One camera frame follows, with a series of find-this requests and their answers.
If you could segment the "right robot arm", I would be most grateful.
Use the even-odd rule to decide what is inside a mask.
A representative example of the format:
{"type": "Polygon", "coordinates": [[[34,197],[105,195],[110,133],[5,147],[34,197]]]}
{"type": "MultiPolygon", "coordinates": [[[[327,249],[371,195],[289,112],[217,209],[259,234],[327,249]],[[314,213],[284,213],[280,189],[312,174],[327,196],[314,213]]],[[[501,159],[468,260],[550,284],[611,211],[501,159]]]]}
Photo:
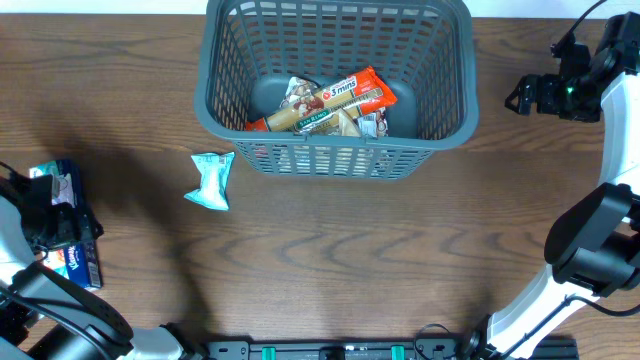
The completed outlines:
{"type": "Polygon", "coordinates": [[[603,122],[605,141],[597,187],[561,215],[544,248],[545,265],[504,309],[486,316],[458,344],[459,359],[528,359],[543,339],[583,306],[610,317],[638,313],[599,305],[639,284],[639,16],[611,17],[596,51],[568,31],[552,45],[556,74],[526,75],[506,108],[584,123],[603,122]]]}

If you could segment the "teal snack wrapper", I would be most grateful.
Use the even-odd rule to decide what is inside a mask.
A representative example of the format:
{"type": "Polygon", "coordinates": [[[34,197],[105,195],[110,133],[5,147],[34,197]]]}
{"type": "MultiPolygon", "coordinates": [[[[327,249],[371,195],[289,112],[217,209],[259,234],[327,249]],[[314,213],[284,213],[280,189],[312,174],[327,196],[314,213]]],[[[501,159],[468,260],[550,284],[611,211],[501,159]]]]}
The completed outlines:
{"type": "Polygon", "coordinates": [[[216,211],[229,211],[226,188],[235,153],[202,153],[191,156],[200,172],[200,187],[184,195],[184,198],[216,211]]]}

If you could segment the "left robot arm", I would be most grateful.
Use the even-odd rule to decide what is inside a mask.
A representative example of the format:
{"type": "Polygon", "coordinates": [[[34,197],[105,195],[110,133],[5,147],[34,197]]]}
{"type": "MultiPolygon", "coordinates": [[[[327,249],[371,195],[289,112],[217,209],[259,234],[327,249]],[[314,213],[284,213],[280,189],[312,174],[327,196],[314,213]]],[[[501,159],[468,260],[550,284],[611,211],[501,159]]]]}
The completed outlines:
{"type": "Polygon", "coordinates": [[[32,359],[206,359],[208,350],[173,324],[134,329],[107,302],[46,267],[45,256],[88,242],[102,228],[87,212],[52,202],[51,175],[11,170],[1,180],[1,342],[19,344],[38,318],[55,321],[29,351],[32,359]]]}

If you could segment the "red spaghetti packet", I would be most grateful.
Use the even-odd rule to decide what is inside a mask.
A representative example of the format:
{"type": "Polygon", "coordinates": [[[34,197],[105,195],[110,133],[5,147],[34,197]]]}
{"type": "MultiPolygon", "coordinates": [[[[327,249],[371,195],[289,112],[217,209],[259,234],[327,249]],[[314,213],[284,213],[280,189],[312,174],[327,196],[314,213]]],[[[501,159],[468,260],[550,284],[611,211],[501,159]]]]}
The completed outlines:
{"type": "Polygon", "coordinates": [[[369,66],[337,83],[302,95],[282,110],[248,123],[245,130],[318,133],[339,124],[340,110],[355,120],[396,102],[390,87],[369,66]]]}

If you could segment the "beige snack bag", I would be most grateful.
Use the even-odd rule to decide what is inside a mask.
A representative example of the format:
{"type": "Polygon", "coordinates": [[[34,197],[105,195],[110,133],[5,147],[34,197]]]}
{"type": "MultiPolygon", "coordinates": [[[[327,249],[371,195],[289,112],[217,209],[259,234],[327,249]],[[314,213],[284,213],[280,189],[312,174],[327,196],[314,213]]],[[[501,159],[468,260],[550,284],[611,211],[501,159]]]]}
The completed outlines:
{"type": "Polygon", "coordinates": [[[339,109],[327,118],[315,122],[304,129],[303,133],[347,137],[362,136],[355,120],[343,109],[339,109]]]}

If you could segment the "blue Kleenex tissue multipack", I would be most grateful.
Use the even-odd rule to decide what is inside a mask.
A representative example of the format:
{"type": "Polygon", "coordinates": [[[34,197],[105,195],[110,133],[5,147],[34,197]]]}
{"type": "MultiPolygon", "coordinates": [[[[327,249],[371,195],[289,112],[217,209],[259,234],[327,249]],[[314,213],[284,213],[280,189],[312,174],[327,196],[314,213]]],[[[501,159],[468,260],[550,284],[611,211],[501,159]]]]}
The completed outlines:
{"type": "Polygon", "coordinates": [[[103,286],[96,240],[104,233],[85,198],[79,167],[69,159],[50,161],[29,169],[29,177],[52,175],[58,190],[52,204],[68,203],[80,216],[83,241],[50,252],[44,265],[89,291],[103,286]]]}

